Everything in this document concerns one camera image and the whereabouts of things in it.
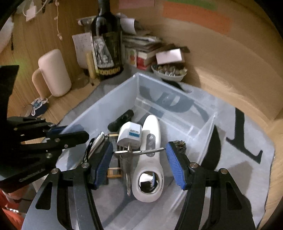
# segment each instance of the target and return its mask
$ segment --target bottle neck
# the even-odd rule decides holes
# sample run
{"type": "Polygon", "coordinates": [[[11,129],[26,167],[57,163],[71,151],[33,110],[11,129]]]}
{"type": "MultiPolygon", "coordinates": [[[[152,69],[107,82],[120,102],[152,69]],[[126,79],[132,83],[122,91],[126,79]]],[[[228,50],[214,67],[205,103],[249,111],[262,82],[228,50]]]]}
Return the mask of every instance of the bottle neck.
{"type": "Polygon", "coordinates": [[[98,12],[102,15],[106,12],[110,12],[110,1],[109,0],[98,0],[98,12]]]}

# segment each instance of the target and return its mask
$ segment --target blue label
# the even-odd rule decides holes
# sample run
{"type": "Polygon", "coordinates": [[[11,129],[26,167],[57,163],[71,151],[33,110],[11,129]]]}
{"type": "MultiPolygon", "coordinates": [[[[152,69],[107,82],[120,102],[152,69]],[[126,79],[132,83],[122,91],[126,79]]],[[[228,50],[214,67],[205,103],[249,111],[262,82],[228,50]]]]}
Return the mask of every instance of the blue label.
{"type": "Polygon", "coordinates": [[[132,133],[132,132],[129,132],[129,135],[130,135],[130,136],[133,136],[133,137],[140,137],[139,134],[137,134],[137,133],[132,133]]]}

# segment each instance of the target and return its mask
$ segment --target metal bolt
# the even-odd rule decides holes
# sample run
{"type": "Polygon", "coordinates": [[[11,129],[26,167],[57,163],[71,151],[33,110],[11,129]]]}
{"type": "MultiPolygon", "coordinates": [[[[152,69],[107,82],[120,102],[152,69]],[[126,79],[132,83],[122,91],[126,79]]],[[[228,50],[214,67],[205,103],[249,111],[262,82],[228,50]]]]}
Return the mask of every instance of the metal bolt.
{"type": "Polygon", "coordinates": [[[88,168],[89,167],[89,163],[88,162],[82,163],[82,167],[84,169],[88,168]]]}
{"type": "Polygon", "coordinates": [[[193,168],[193,169],[195,169],[195,168],[198,167],[198,164],[195,163],[195,162],[192,162],[192,163],[190,163],[190,167],[193,168]]]}
{"type": "Polygon", "coordinates": [[[46,153],[45,156],[46,156],[46,158],[51,158],[52,154],[51,153],[46,153]]]}
{"type": "Polygon", "coordinates": [[[54,168],[54,169],[51,170],[52,174],[56,174],[57,172],[59,172],[59,169],[57,169],[57,168],[54,168]]]}
{"type": "Polygon", "coordinates": [[[222,174],[227,174],[228,173],[228,170],[227,169],[220,169],[220,172],[222,173],[222,174]]]}

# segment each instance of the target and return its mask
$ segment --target brush bristles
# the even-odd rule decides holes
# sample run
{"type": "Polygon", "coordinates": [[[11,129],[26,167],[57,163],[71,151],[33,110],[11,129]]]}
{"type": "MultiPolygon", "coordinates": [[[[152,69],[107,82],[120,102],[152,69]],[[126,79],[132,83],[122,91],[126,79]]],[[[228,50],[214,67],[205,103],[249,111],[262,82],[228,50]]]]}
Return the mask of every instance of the brush bristles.
{"type": "Polygon", "coordinates": [[[182,140],[173,141],[179,153],[186,153],[186,143],[182,140]]]}

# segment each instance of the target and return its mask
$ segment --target bowl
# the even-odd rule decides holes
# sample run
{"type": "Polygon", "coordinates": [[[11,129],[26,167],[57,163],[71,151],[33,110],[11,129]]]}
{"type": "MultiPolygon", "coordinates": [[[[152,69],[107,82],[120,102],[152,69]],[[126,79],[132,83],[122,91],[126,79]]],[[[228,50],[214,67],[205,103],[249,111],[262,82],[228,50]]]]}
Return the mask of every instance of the bowl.
{"type": "Polygon", "coordinates": [[[153,68],[153,66],[154,65],[151,66],[151,69],[153,70],[153,73],[156,76],[158,76],[158,77],[160,77],[162,79],[168,80],[168,81],[180,82],[184,78],[184,76],[186,76],[186,74],[185,75],[180,75],[180,76],[169,76],[169,75],[166,75],[164,73],[158,72],[157,70],[155,70],[153,68]]]}

